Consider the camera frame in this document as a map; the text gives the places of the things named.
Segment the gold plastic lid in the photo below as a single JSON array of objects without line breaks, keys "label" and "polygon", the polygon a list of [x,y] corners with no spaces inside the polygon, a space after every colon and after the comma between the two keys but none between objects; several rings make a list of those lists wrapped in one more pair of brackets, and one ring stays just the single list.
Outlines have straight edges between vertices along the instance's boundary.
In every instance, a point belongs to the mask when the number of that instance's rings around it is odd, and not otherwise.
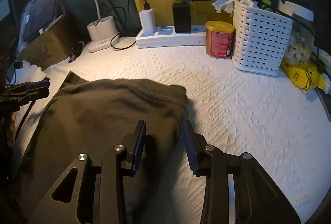
[{"label": "gold plastic lid", "polygon": [[217,33],[232,33],[234,26],[223,21],[207,21],[206,28]]}]

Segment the white tablecloth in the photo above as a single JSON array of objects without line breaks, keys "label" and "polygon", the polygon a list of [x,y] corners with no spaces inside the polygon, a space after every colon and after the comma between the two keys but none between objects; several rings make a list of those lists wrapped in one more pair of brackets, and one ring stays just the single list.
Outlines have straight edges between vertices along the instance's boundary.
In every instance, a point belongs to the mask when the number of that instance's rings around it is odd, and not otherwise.
[{"label": "white tablecloth", "polygon": [[[127,38],[119,45],[132,42]],[[50,95],[38,100],[14,148],[14,172],[36,128],[40,112],[69,71],[83,79],[148,78],[187,89],[195,131],[225,153],[250,152],[269,173],[304,223],[331,185],[331,123],[314,90],[306,95],[286,75],[268,77],[235,69],[231,59],[214,59],[205,47],[163,47],[124,51],[108,48],[49,67]],[[151,223],[200,223],[205,178],[189,169],[180,141],[159,193],[149,208]],[[233,189],[230,223],[234,223]]]}]

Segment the folded garment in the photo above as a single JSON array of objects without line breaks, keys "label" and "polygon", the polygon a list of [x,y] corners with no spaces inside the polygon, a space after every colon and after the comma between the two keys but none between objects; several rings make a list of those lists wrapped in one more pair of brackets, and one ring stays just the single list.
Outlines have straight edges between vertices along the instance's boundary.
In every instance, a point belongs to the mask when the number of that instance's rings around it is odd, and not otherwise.
[{"label": "folded garment", "polygon": [[187,104],[181,86],[146,79],[87,82],[69,73],[42,113],[10,196],[27,219],[74,158],[87,153],[101,163],[104,153],[144,120],[148,136],[140,169],[124,177],[127,211],[141,213],[177,143]]}]

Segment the yellow snack bag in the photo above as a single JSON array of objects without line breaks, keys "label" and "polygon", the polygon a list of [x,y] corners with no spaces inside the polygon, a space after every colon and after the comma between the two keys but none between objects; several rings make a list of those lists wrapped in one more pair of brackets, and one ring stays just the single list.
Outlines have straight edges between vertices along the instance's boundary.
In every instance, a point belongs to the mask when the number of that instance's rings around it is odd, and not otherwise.
[{"label": "yellow snack bag", "polygon": [[296,85],[303,89],[306,93],[310,88],[318,87],[325,92],[329,91],[329,81],[324,81],[326,78],[320,74],[317,70],[316,65],[309,61],[308,65],[305,66],[294,66],[288,64],[284,59],[280,65],[290,80]]}]

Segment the white plastic basket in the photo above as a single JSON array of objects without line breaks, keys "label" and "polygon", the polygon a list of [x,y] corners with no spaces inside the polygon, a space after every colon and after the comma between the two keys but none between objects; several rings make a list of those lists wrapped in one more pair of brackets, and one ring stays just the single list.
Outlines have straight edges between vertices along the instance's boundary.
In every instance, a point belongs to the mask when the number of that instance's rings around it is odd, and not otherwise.
[{"label": "white plastic basket", "polygon": [[277,75],[292,23],[290,18],[235,1],[234,66],[242,71]]}]

